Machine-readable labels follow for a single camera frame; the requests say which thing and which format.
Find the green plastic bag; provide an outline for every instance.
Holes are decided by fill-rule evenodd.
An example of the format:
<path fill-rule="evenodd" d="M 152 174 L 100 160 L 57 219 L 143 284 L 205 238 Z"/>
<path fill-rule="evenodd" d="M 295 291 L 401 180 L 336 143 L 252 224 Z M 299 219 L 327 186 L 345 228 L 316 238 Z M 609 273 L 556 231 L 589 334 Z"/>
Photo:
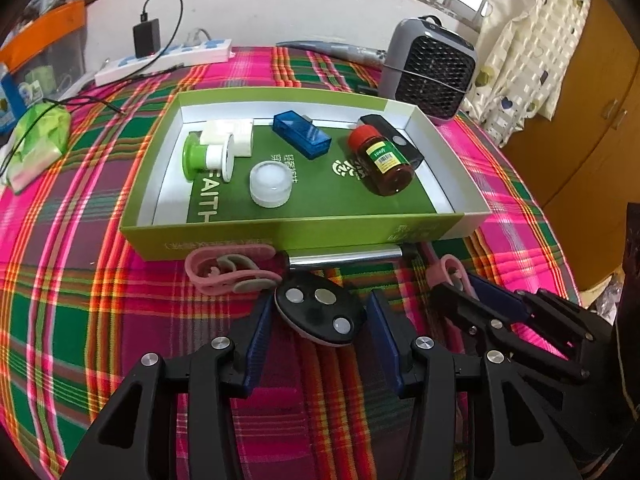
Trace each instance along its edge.
<path fill-rule="evenodd" d="M 38 103 L 20 118 L 12 139 L 17 142 L 51 104 Z M 66 153 L 71 114 L 62 106 L 45 113 L 22 140 L 6 170 L 7 183 L 20 193 L 37 176 Z"/>

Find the cabinet handle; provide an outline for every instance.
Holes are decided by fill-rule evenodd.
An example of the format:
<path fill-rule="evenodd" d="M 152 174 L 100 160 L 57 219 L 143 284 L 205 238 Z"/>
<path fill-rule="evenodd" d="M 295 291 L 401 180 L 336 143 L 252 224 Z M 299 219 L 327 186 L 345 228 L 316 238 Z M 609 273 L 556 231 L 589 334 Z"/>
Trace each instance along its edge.
<path fill-rule="evenodd" d="M 613 108 L 615 108 L 617 104 L 618 104 L 617 99 L 613 99 L 613 101 L 610 101 L 609 104 L 605 106 L 604 110 L 602 111 L 602 118 L 609 119 L 611 117 L 611 114 L 613 113 Z"/>
<path fill-rule="evenodd" d="M 620 110 L 612 126 L 614 130 L 617 130 L 620 127 L 620 124 L 622 124 L 622 121 L 625 120 L 627 114 L 628 112 L 626 110 Z"/>

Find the black oval mount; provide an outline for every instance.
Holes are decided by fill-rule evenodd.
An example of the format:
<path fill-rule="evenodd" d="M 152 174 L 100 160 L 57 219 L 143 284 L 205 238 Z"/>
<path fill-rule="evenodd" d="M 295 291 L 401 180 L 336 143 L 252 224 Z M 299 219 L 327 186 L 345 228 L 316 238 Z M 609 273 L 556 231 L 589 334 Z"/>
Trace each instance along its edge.
<path fill-rule="evenodd" d="M 293 330 L 322 345 L 351 344 L 367 320 L 358 298 L 311 272 L 292 272 L 276 288 L 275 300 Z"/>

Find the pink clip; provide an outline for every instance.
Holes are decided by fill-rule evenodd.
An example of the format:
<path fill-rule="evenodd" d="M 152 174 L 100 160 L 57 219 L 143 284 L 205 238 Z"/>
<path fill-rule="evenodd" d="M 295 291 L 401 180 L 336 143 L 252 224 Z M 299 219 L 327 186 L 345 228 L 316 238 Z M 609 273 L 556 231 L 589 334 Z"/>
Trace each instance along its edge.
<path fill-rule="evenodd" d="M 439 283 L 449 283 L 449 285 L 458 286 L 462 284 L 462 290 L 472 298 L 478 299 L 478 295 L 474 290 L 469 276 L 466 274 L 464 265 L 452 254 L 445 254 L 437 263 L 427 267 L 424 272 L 429 288 L 433 288 Z"/>
<path fill-rule="evenodd" d="M 261 270 L 255 264 L 256 261 L 271 260 L 275 255 L 273 247 L 263 244 L 202 247 L 187 256 L 184 270 L 202 294 L 241 294 L 280 284 L 282 277 L 279 274 Z M 236 264 L 248 268 L 237 270 Z"/>

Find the brown medicine bottle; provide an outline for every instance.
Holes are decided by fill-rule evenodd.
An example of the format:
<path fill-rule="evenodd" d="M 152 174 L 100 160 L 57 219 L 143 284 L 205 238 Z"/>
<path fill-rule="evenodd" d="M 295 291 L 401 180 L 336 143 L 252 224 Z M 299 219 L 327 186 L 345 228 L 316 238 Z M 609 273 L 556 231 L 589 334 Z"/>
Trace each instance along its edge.
<path fill-rule="evenodd" d="M 373 126 L 358 126 L 349 135 L 348 145 L 380 195 L 396 194 L 411 183 L 414 168 Z"/>

